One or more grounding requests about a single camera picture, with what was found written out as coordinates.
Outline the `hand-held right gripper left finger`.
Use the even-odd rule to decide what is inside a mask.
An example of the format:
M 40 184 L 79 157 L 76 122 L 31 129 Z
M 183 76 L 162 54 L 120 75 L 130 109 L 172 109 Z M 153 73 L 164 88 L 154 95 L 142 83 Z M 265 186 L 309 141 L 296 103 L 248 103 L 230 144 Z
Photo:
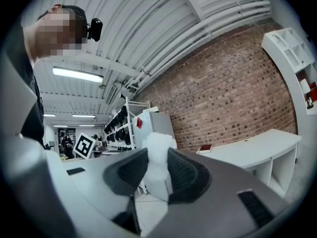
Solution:
M 47 163 L 77 234 L 140 234 L 135 192 L 147 171 L 146 150 L 65 162 L 47 153 Z

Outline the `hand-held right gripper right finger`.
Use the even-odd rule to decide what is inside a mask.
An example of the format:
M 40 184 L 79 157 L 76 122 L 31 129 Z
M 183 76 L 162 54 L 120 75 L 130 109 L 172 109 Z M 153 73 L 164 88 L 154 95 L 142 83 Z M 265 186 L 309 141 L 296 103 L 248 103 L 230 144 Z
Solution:
M 287 203 L 243 168 L 169 149 L 173 192 L 148 238 L 265 238 Z

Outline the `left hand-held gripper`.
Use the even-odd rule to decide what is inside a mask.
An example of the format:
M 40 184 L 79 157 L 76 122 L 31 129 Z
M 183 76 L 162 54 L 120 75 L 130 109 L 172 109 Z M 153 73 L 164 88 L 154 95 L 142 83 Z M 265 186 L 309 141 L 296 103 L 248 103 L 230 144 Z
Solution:
M 96 139 L 84 133 L 80 133 L 73 151 L 84 159 L 89 159 L 92 156 L 95 147 Z

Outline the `pile of black gear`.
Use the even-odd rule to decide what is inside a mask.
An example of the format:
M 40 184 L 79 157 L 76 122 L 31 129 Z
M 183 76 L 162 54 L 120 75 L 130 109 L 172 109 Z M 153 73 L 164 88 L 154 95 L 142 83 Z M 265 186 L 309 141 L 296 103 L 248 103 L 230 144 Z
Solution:
M 125 105 L 118 113 L 115 113 L 113 119 L 105 126 L 104 132 L 106 133 L 106 140 L 108 142 L 124 142 L 126 145 L 131 144 L 128 128 L 128 113 Z

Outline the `grey metal cabinet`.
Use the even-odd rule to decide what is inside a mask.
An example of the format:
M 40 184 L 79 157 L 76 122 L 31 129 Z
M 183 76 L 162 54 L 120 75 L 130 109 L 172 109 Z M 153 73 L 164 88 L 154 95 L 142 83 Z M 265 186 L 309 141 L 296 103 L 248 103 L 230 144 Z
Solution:
M 136 126 L 137 118 L 142 120 L 142 127 Z M 132 119 L 135 148 L 141 149 L 142 143 L 152 132 L 171 135 L 175 139 L 170 116 L 165 113 L 143 112 Z

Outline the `ceiling air vent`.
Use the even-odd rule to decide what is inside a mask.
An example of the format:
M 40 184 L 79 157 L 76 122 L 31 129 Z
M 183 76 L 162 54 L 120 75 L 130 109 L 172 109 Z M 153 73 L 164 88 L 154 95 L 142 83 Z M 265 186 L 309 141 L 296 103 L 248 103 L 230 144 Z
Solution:
M 111 103 L 111 100 L 112 100 L 116 90 L 117 90 L 117 87 L 114 84 L 111 84 L 111 87 L 110 87 L 110 89 L 105 97 L 105 103 L 107 105 L 109 105 Z

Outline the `person's black shirt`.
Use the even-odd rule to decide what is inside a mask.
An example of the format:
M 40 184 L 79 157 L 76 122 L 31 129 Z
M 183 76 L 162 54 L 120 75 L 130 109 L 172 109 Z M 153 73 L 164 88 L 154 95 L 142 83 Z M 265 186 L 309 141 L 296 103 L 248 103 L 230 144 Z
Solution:
M 15 23 L 8 33 L 5 51 L 20 77 L 36 95 L 37 100 L 31 108 L 22 128 L 22 135 L 32 138 L 43 145 L 44 108 L 34 71 L 29 61 L 21 23 Z

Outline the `white metal storage rack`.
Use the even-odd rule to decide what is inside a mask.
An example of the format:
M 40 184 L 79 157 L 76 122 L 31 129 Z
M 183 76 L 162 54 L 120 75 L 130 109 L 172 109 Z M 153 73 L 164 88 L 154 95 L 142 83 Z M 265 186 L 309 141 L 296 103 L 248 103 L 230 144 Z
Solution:
M 128 128 L 129 128 L 129 133 L 130 133 L 131 144 L 130 145 L 126 145 L 124 142 L 112 143 L 112 142 L 108 142 L 106 140 L 108 148 L 113 149 L 113 150 L 123 150 L 123 151 L 125 151 L 125 150 L 135 149 L 135 140 L 134 140 L 134 135 L 133 135 L 132 119 L 134 117 L 136 117 L 137 115 L 141 114 L 144 110 L 147 110 L 147 109 L 150 108 L 149 102 L 145 102 L 145 103 L 135 102 L 135 101 L 129 100 L 128 97 L 126 97 L 124 105 L 127 107 Z

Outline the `large ceiling strip light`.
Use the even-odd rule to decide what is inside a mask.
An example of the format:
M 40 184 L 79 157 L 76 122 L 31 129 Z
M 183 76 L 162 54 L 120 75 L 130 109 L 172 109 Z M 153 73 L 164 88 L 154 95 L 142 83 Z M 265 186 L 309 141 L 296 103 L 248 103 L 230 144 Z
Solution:
M 83 71 L 79 71 L 79 70 L 62 68 L 62 67 L 54 66 L 52 68 L 52 70 L 53 70 L 53 74 L 56 76 L 64 76 L 64 77 L 82 79 L 82 80 L 96 82 L 96 83 L 102 83 L 103 79 L 104 79 L 101 75 L 83 72 Z

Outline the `white desk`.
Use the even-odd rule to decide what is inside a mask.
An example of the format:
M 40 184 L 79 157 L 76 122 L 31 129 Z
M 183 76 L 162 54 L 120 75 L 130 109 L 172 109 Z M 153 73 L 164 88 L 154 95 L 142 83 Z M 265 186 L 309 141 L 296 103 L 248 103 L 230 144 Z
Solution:
M 243 168 L 283 198 L 293 176 L 301 139 L 299 135 L 270 129 L 247 142 L 213 146 L 210 153 L 202 155 Z

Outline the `small white lamp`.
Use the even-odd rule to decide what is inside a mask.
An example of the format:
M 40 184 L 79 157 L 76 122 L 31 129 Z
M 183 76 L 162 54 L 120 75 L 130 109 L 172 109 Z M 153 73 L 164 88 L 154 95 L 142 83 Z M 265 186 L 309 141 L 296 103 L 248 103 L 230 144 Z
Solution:
M 306 79 L 303 79 L 303 80 L 300 81 L 300 86 L 301 86 L 303 94 L 307 94 L 311 90 Z

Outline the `white cubby shelf unit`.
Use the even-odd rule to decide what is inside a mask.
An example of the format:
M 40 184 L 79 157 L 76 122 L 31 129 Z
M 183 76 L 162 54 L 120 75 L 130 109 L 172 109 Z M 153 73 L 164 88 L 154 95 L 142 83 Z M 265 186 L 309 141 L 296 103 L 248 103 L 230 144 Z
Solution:
M 278 67 L 291 94 L 297 115 L 317 115 L 317 101 L 307 108 L 297 74 L 304 71 L 309 83 L 317 83 L 317 63 L 302 38 L 293 28 L 271 31 L 264 35 L 262 48 Z

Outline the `red box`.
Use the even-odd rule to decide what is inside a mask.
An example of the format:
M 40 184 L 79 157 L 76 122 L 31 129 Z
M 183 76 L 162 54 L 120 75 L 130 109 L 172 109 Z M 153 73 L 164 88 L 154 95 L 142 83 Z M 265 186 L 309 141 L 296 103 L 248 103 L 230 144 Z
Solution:
M 316 102 L 317 101 L 317 85 L 315 82 L 309 84 L 310 87 L 310 99 L 312 100 L 312 102 Z

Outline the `bundle of white ceiling pipes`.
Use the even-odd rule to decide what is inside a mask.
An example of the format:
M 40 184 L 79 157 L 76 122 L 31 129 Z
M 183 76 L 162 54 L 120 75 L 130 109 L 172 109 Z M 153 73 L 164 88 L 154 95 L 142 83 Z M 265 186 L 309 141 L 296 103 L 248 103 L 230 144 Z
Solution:
M 171 65 L 185 52 L 206 41 L 209 37 L 230 29 L 243 20 L 262 17 L 270 12 L 269 0 L 254 0 L 244 4 L 238 2 L 234 7 L 213 14 L 172 40 L 140 71 L 133 82 L 139 86 L 144 85 L 158 71 Z

